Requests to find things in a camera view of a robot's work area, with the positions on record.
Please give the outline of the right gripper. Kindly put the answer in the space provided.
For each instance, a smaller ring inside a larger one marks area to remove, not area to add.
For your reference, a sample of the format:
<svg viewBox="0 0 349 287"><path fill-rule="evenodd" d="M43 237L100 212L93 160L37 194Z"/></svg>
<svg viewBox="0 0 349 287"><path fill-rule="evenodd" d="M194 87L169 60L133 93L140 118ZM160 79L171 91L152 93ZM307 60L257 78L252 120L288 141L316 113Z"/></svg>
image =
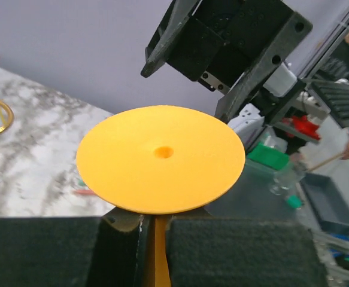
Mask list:
<svg viewBox="0 0 349 287"><path fill-rule="evenodd" d="M145 48L141 76L164 64L218 90L215 116L227 123L311 32L283 1L173 0Z"/></svg>

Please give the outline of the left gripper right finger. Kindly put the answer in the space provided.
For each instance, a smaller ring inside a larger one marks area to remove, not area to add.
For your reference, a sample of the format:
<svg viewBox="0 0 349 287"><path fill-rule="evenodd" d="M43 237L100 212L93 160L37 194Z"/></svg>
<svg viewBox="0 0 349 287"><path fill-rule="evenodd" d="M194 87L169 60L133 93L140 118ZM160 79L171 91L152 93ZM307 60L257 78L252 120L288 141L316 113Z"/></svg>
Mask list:
<svg viewBox="0 0 349 287"><path fill-rule="evenodd" d="M310 230L293 220L174 216L172 286L327 286Z"/></svg>

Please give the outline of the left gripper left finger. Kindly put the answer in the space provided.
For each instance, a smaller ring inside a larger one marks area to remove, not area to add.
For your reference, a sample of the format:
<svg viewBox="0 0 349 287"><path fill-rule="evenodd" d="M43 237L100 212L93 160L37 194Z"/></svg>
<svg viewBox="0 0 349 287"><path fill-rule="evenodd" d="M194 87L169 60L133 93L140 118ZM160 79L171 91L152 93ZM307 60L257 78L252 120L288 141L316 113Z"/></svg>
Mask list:
<svg viewBox="0 0 349 287"><path fill-rule="evenodd" d="M151 216L0 218L0 286L141 286Z"/></svg>

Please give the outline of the yellow plastic wine glass front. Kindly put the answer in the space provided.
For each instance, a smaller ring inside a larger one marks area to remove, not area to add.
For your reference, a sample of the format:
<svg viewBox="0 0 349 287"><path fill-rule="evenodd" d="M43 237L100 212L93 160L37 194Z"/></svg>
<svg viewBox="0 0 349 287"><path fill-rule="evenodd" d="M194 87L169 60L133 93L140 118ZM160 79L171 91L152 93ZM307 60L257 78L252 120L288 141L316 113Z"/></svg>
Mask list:
<svg viewBox="0 0 349 287"><path fill-rule="evenodd" d="M238 180L245 149L222 121L189 108L147 106L113 115L80 142L77 169L101 199L151 215L145 286L169 286L169 217L225 194Z"/></svg>

